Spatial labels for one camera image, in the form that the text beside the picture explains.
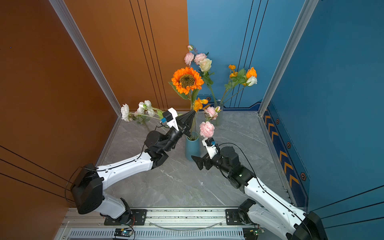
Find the pink carnation flower stem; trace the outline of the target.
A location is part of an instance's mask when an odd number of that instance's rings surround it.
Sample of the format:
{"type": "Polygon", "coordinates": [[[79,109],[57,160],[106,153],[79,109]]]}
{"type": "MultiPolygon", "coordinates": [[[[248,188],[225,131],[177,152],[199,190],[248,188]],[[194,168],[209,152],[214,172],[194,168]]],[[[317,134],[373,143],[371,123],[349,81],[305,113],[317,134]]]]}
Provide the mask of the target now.
{"type": "Polygon", "coordinates": [[[204,110],[205,121],[202,122],[199,126],[200,136],[203,138],[211,138],[215,132],[215,126],[212,121],[216,121],[219,117],[220,112],[222,111],[221,107],[207,107],[204,110]]]}

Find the teal cylinder vase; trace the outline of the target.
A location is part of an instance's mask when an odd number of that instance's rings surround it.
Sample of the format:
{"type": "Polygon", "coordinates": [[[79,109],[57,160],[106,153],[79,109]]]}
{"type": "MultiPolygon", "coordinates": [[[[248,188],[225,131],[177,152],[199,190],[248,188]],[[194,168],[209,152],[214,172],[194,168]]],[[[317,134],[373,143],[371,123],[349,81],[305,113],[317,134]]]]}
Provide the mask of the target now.
{"type": "Polygon", "coordinates": [[[191,133],[191,137],[186,138],[185,157],[187,160],[193,162],[192,156],[200,157],[201,155],[201,141],[199,134],[196,132],[191,133]]]}

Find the clear ribbed glass vase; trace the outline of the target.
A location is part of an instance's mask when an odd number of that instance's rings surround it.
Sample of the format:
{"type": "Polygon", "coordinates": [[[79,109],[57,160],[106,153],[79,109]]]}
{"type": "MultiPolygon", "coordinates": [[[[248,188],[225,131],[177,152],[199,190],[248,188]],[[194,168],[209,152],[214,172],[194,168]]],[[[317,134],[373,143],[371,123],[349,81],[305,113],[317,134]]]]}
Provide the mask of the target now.
{"type": "Polygon", "coordinates": [[[215,120],[213,120],[213,123],[216,127],[220,126],[223,122],[223,112],[224,112],[224,107],[221,101],[217,101],[215,104],[215,108],[219,107],[219,111],[217,112],[217,117],[215,120]]]}

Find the orange sunflower stem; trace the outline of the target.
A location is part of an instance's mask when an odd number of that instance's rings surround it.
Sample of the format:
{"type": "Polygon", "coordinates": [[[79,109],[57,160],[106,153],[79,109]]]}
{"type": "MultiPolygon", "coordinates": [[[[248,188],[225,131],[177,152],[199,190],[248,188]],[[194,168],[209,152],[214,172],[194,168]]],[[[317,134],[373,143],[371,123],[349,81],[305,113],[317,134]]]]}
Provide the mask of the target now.
{"type": "Polygon", "coordinates": [[[198,93],[204,85],[201,75],[191,67],[176,70],[169,84],[184,100],[190,101],[190,110],[198,99],[198,93]]]}

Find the pale pink flower spray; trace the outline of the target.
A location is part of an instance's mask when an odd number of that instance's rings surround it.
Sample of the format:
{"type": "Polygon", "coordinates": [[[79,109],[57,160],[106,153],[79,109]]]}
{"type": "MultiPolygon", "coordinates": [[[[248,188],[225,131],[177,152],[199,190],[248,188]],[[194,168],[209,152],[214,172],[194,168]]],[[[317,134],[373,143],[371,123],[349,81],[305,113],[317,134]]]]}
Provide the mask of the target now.
{"type": "Polygon", "coordinates": [[[138,108],[131,111],[128,104],[123,104],[121,107],[121,119],[125,122],[135,121],[140,125],[144,125],[151,119],[161,120],[164,111],[154,108],[149,100],[139,102],[138,108]]]}

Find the cream rose stem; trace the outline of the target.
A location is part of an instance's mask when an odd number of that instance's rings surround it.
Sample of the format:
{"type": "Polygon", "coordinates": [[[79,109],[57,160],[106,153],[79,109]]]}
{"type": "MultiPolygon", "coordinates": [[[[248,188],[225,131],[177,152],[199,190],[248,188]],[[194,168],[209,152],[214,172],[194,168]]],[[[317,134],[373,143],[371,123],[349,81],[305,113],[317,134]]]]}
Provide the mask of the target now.
{"type": "Polygon", "coordinates": [[[200,68],[201,73],[202,73],[202,79],[204,80],[207,87],[211,91],[213,101],[214,101],[215,105],[217,105],[217,99],[216,99],[216,96],[214,94],[213,87],[212,87],[214,82],[211,79],[211,74],[210,74],[211,67],[212,67],[212,60],[210,60],[208,58],[205,58],[199,62],[199,68],[200,68]]]}

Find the small orange flower sprig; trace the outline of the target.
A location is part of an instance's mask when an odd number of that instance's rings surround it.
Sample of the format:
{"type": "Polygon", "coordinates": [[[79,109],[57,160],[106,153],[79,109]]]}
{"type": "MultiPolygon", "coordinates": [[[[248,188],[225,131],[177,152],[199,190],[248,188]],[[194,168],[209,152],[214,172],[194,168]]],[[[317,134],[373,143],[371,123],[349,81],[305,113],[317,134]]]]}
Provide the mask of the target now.
{"type": "Polygon", "coordinates": [[[228,94],[236,86],[236,82],[238,80],[238,72],[236,71],[236,66],[235,65],[229,65],[229,69],[230,69],[229,80],[225,84],[225,91],[224,91],[223,96],[220,100],[220,104],[222,106],[225,104],[228,94]]]}

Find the pink rose branch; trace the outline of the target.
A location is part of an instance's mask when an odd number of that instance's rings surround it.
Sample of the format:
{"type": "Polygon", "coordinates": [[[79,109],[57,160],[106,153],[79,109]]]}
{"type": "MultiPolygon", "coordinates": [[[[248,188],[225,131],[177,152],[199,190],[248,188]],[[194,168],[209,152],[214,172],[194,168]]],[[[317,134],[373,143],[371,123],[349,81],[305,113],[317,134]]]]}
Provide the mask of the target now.
{"type": "MultiPolygon", "coordinates": [[[[188,67],[190,67],[192,64],[195,64],[199,68],[199,62],[205,58],[208,58],[209,53],[206,53],[206,54],[198,53],[198,50],[195,47],[193,47],[192,45],[188,45],[187,48],[188,48],[188,53],[185,55],[185,58],[184,58],[185,64],[188,67]]],[[[212,94],[211,94],[211,98],[210,98],[209,102],[214,103],[213,98],[212,98],[212,94]]]]}

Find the white rose stem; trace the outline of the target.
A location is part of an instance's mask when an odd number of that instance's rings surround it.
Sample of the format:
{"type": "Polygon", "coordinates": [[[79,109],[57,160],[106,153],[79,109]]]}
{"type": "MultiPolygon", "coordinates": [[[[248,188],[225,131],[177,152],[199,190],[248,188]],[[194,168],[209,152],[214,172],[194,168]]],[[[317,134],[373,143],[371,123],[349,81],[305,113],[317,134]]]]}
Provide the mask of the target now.
{"type": "Polygon", "coordinates": [[[225,85],[226,90],[231,90],[237,85],[243,85],[243,88],[240,89],[237,93],[233,94],[229,99],[227,99],[224,103],[228,102],[230,99],[232,99],[234,96],[236,96],[241,90],[243,90],[245,87],[251,87],[253,85],[256,85],[258,83],[257,78],[255,76],[251,76],[249,79],[240,78],[237,81],[232,81],[225,85]]]}

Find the large orange rose stem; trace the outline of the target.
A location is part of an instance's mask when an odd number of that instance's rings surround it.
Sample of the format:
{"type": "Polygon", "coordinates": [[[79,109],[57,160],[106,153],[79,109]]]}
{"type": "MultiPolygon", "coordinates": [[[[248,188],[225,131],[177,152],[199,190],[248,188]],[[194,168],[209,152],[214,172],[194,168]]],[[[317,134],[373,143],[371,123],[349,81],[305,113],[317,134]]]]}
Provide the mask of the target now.
{"type": "MultiPolygon", "coordinates": [[[[237,72],[238,72],[238,79],[240,78],[249,79],[251,76],[255,76],[257,78],[257,71],[253,67],[250,68],[248,71],[246,71],[245,69],[240,69],[237,72]]],[[[243,85],[235,86],[228,94],[226,100],[229,99],[233,94],[237,93],[242,88],[243,88],[243,85]]]]}

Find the orange poppy stem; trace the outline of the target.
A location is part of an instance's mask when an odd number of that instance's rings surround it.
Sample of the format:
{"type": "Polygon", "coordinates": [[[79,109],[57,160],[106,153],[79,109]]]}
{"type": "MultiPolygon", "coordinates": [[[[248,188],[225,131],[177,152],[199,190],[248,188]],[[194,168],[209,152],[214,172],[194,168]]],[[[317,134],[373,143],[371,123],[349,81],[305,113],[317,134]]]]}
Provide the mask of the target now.
{"type": "Polygon", "coordinates": [[[193,104],[193,110],[195,111],[195,114],[194,114],[194,119],[193,119],[193,124],[192,124],[192,133],[191,133],[191,137],[190,137],[191,141],[195,141],[198,138],[198,134],[197,134],[198,111],[202,110],[204,105],[206,105],[208,102],[209,101],[207,99],[201,100],[200,98],[198,98],[197,100],[195,100],[195,102],[193,104]]]}

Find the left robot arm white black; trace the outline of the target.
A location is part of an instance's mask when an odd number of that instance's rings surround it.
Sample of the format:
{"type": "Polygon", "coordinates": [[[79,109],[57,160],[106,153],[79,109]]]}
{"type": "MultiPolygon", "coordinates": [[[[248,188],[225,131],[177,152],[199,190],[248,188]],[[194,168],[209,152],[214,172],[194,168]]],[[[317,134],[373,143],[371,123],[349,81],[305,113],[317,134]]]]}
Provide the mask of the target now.
{"type": "Polygon", "coordinates": [[[71,186],[78,213],[85,215],[97,212],[121,225],[131,224],[134,214],[128,203],[123,198],[107,194],[106,189],[130,176],[161,166],[179,139],[191,136],[195,114],[196,111],[191,110],[180,116],[170,108],[163,113],[161,120],[168,125],[168,132],[149,132],[144,142],[145,149],[140,154],[110,165],[84,166],[71,186]]]}

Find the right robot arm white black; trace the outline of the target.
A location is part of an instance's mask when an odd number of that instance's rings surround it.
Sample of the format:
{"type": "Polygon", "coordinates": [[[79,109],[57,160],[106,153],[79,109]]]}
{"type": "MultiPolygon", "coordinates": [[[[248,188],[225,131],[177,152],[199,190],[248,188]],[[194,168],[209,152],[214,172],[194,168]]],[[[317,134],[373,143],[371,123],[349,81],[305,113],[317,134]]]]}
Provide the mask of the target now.
{"type": "Polygon", "coordinates": [[[207,147],[207,154],[192,159],[200,170],[217,168],[233,187],[249,198],[239,206],[246,225],[260,225],[282,240],[326,240],[321,218],[288,203],[268,188],[256,174],[240,163],[233,147],[207,147]]]}

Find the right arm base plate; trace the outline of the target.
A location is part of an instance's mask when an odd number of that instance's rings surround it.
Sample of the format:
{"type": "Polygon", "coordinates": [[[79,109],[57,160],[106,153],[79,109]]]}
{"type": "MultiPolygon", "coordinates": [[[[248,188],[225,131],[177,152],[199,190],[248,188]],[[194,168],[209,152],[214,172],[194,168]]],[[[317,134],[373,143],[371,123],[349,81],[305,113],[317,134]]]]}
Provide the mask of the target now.
{"type": "Polygon", "coordinates": [[[226,209],[226,223],[228,226],[253,225],[247,213],[239,209],[226,209]]]}

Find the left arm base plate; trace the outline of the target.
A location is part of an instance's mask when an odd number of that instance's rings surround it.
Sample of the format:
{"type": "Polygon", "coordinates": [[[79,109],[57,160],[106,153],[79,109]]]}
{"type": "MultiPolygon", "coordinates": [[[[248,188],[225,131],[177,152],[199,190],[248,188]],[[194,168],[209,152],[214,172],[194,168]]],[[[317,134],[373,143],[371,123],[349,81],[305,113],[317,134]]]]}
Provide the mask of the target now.
{"type": "Polygon", "coordinates": [[[146,209],[133,209],[131,214],[119,217],[117,219],[112,219],[111,217],[106,217],[104,225],[105,226],[144,226],[147,218],[148,210],[146,209]]]}

